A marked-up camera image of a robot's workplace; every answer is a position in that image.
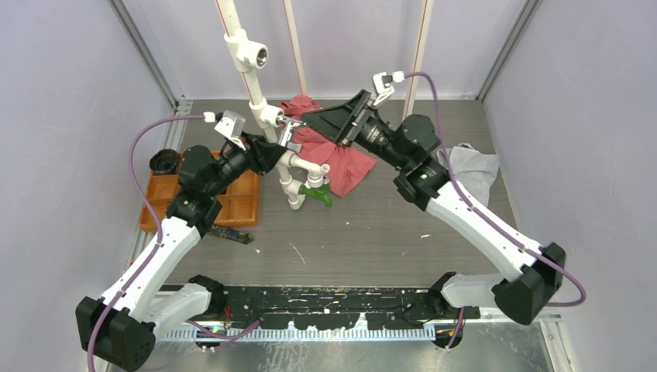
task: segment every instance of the gray cloth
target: gray cloth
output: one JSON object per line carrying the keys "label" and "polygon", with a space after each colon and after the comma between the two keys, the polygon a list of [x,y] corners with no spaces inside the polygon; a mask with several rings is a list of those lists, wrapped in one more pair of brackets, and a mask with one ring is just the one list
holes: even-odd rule
{"label": "gray cloth", "polygon": [[[444,166],[444,156],[440,151],[438,155],[440,164]],[[469,143],[461,143],[447,149],[447,157],[456,179],[479,203],[488,206],[490,186],[495,182],[497,170],[500,168],[499,156],[484,155],[473,149]]]}

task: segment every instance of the metal table surface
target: metal table surface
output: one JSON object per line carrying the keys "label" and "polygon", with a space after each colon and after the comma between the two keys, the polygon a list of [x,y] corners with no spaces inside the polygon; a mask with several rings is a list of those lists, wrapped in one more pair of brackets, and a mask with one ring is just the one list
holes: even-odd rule
{"label": "metal table surface", "polygon": [[159,343],[140,371],[392,372],[554,371],[539,324],[466,325],[450,353],[430,342],[237,343],[201,353],[193,343]]}

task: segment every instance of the green pipe fitting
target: green pipe fitting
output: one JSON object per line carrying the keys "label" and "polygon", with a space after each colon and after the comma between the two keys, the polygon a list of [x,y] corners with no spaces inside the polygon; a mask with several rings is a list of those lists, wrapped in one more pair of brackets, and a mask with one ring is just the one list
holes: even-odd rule
{"label": "green pipe fitting", "polygon": [[304,184],[299,187],[299,195],[306,195],[310,198],[324,201],[324,206],[326,208],[331,208],[333,206],[333,200],[329,192],[330,185],[323,184],[318,188],[307,188]]}

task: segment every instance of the cable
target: cable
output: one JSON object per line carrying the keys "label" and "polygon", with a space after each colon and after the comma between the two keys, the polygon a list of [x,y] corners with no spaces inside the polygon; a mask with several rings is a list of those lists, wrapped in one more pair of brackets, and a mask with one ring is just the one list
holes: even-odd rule
{"label": "cable", "polygon": [[229,143],[231,143],[231,142],[228,141],[228,139],[226,139],[226,141],[224,142],[224,144],[222,146],[222,149],[219,151],[219,158],[224,158],[225,159],[224,151],[225,151],[225,148],[228,147]]}
{"label": "cable", "polygon": [[[414,76],[422,76],[426,81],[429,83],[429,87],[432,90],[433,94],[433,101],[435,105],[435,121],[436,121],[436,126],[438,127],[438,135],[440,137],[440,150],[444,153],[447,154],[447,148],[445,147],[445,136],[443,135],[442,132],[442,126],[440,125],[440,115],[439,115],[439,102],[438,102],[438,93],[435,90],[435,85],[433,84],[433,80],[431,77],[426,74],[425,72],[411,72],[411,73],[405,73],[404,78],[411,78]],[[454,185],[454,188],[456,189],[456,193],[459,194],[461,199],[472,209],[473,212],[475,212],[481,219],[483,219],[490,227],[495,229],[498,233],[500,233],[504,238],[512,242],[515,246],[520,248],[522,251],[526,252],[530,256],[534,257],[536,260],[539,260],[543,262],[544,264],[548,265],[551,267],[554,271],[558,272],[562,276],[566,277],[571,283],[577,287],[577,290],[580,291],[580,298],[574,300],[574,301],[568,301],[568,302],[548,302],[547,306],[558,306],[558,307],[570,307],[570,306],[576,306],[584,301],[586,301],[586,290],[584,289],[584,286],[578,281],[571,273],[566,271],[563,267],[560,267],[556,263],[553,263],[551,260],[548,260],[547,258],[543,257],[543,255],[538,254],[534,252],[533,250],[527,250],[525,249],[525,245],[515,239],[511,234],[508,232],[504,231],[498,224],[496,224],[490,217],[488,217],[485,213],[480,211],[477,207],[475,207],[472,203],[472,201],[466,197],[465,193],[459,186],[459,184],[456,182],[456,176],[454,175],[454,172],[452,171],[452,165],[449,163],[448,159],[445,159],[445,165],[447,168],[447,171],[449,173],[449,179],[452,181],[452,184]]]}
{"label": "cable", "polygon": [[121,289],[116,292],[114,298],[112,298],[112,300],[110,300],[110,302],[105,306],[100,316],[98,317],[98,320],[94,324],[94,328],[91,331],[91,336],[89,337],[89,344],[87,348],[87,367],[89,369],[89,372],[96,372],[96,369],[94,367],[94,348],[96,344],[96,339],[98,338],[98,333],[100,332],[100,328],[103,322],[107,318],[109,312],[114,308],[114,305],[116,305],[116,302],[118,302],[119,299],[126,293],[126,291],[128,291],[130,285],[144,271],[144,269],[150,263],[153,257],[155,257],[155,253],[157,253],[157,250],[160,248],[160,244],[162,243],[162,236],[163,236],[162,222],[160,221],[160,218],[155,213],[153,206],[148,202],[146,195],[142,191],[142,188],[139,186],[139,182],[137,181],[137,176],[135,175],[135,164],[133,162],[133,158],[135,155],[135,147],[137,146],[139,139],[141,139],[142,136],[146,134],[146,132],[155,128],[156,126],[160,126],[166,122],[175,122],[177,120],[204,119],[204,118],[205,118],[204,115],[181,115],[181,116],[172,116],[170,118],[160,119],[150,124],[146,128],[142,129],[139,133],[137,133],[135,138],[132,140],[132,143],[130,143],[130,150],[128,156],[130,179],[132,180],[132,184],[137,189],[137,192],[139,193],[139,197],[142,199],[144,205],[146,206],[146,209],[148,209],[148,212],[153,217],[153,221],[155,221],[157,225],[157,240],[155,242],[155,246],[153,247],[153,250],[150,251],[149,255],[142,262],[142,264],[139,265],[139,267],[137,267],[134,274],[132,274],[128,278],[128,280],[123,284],[123,286],[121,286]]}
{"label": "cable", "polygon": [[227,339],[228,340],[225,343],[222,343],[221,345],[215,347],[215,350],[216,350],[216,349],[221,349],[221,348],[230,346],[235,341],[237,341],[238,339],[241,339],[242,337],[244,337],[244,336],[248,335],[249,333],[251,333],[254,329],[258,328],[258,326],[260,325],[260,320],[256,320],[255,322],[251,323],[242,332],[240,332],[240,333],[238,333],[234,336],[226,336],[226,335],[221,335],[221,334],[218,334],[218,333],[210,332],[204,326],[196,323],[193,320],[187,320],[187,323],[189,323],[189,324],[193,325],[194,327],[198,328],[206,336],[214,337],[216,339]]}
{"label": "cable", "polygon": [[463,317],[464,312],[465,312],[465,308],[461,308],[461,310],[459,310],[459,317],[456,320],[456,327],[454,328],[454,333],[452,334],[452,337],[449,339],[449,342],[445,347],[447,353],[449,353],[449,348],[452,347],[454,340],[456,340],[456,335],[458,335],[459,332],[461,332],[461,329],[463,329],[463,326],[466,324],[466,319]]}
{"label": "cable", "polygon": [[438,315],[434,315],[434,317],[431,318],[431,319],[427,319],[427,320],[425,320],[425,321],[423,321],[423,322],[413,323],[413,322],[411,322],[411,320],[406,316],[406,311],[407,311],[407,310],[411,310],[413,307],[415,307],[415,304],[411,305],[411,306],[408,307],[408,308],[402,308],[402,309],[401,309],[401,319],[404,320],[404,322],[406,322],[407,324],[409,324],[409,325],[411,325],[411,326],[422,326],[422,325],[424,325],[424,324],[429,323],[429,322],[432,321],[432,320],[436,320],[436,319],[439,317]]}

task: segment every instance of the red cloth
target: red cloth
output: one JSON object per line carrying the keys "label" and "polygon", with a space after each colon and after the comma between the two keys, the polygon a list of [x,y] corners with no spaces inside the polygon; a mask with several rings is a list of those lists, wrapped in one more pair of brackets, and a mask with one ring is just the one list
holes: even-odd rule
{"label": "red cloth", "polygon": [[[322,108],[305,95],[297,95],[289,102],[281,102],[280,107],[286,116],[293,119],[299,119],[305,112]],[[310,128],[297,129],[293,141],[302,145],[298,154],[301,159],[331,166],[326,176],[331,181],[331,191],[339,197],[353,190],[377,163],[356,149],[336,146]]]}

